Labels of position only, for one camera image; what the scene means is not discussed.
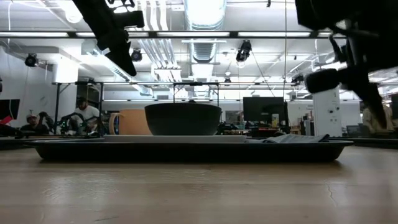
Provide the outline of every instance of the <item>white shirt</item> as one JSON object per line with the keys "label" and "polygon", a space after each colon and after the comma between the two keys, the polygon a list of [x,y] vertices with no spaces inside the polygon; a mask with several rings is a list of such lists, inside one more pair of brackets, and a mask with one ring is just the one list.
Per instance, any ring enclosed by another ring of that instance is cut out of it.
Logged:
{"label": "white shirt", "polygon": [[94,116],[96,116],[96,117],[100,116],[100,111],[97,108],[95,108],[94,106],[90,106],[90,105],[88,105],[86,107],[86,109],[84,109],[84,110],[76,108],[75,113],[81,114],[84,117],[84,119],[89,119]]}

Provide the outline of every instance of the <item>gray cloth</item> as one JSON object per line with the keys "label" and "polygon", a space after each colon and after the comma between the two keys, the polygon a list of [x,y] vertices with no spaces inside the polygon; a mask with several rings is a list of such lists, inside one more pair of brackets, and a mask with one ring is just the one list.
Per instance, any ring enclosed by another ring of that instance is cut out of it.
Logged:
{"label": "gray cloth", "polygon": [[267,139],[247,139],[245,143],[318,143],[328,142],[329,135],[321,136],[302,136],[298,134],[285,134],[278,137]]}

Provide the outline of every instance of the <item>table surface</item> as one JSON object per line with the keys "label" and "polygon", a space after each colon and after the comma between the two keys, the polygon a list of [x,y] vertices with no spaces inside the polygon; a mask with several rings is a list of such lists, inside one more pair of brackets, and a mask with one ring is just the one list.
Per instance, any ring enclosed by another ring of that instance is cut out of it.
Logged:
{"label": "table surface", "polygon": [[67,164],[0,151],[8,223],[397,223],[398,151],[329,164]]}

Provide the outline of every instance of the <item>person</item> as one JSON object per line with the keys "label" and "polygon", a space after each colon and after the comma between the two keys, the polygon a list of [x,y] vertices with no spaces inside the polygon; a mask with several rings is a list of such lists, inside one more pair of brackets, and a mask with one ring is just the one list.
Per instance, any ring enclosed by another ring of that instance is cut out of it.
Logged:
{"label": "person", "polygon": [[[90,119],[92,117],[99,117],[100,116],[100,111],[95,108],[94,106],[90,106],[87,102],[87,99],[84,97],[79,97],[77,99],[77,106],[75,113],[81,114],[85,120]],[[96,119],[93,119],[88,122],[88,129],[89,131],[92,131],[96,127]]]}
{"label": "person", "polygon": [[21,131],[34,131],[37,134],[48,134],[49,129],[46,125],[40,124],[36,115],[29,114],[26,116],[27,125],[20,128]]}
{"label": "person", "polygon": [[363,111],[363,124],[369,128],[371,136],[374,138],[381,138],[382,136],[389,136],[394,132],[394,125],[392,123],[392,110],[390,107],[383,105],[384,114],[386,115],[387,128],[384,129],[379,124],[379,121],[372,114],[369,107]]}

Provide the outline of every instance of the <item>white column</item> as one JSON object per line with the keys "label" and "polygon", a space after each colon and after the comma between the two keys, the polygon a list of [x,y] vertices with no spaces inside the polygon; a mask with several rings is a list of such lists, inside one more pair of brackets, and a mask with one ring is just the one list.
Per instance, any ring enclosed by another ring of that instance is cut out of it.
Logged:
{"label": "white column", "polygon": [[329,134],[341,137],[341,110],[339,89],[313,94],[315,135]]}
{"label": "white column", "polygon": [[[54,65],[54,82],[70,83],[78,80],[79,65],[68,58],[62,58]],[[76,85],[62,85],[60,101],[58,106],[58,120],[65,115],[71,114],[76,108]]]}

